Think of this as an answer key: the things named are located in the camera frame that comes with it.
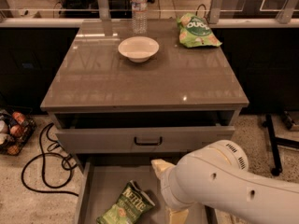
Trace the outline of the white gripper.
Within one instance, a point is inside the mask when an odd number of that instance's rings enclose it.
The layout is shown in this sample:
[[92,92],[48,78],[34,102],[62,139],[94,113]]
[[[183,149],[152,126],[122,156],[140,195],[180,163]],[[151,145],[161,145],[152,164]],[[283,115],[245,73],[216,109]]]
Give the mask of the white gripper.
[[178,184],[176,167],[173,163],[162,159],[152,160],[151,165],[157,178],[160,179],[161,193],[167,205],[165,224],[185,224],[189,214],[187,208],[195,204],[195,201]]

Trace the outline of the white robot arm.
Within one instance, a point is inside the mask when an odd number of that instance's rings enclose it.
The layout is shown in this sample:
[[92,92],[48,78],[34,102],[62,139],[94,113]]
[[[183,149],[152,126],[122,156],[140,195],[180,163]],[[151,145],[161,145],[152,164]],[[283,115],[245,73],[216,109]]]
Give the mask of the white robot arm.
[[299,224],[299,185],[255,175],[244,150],[220,140],[184,155],[176,164],[151,162],[168,207],[201,203],[251,224]]

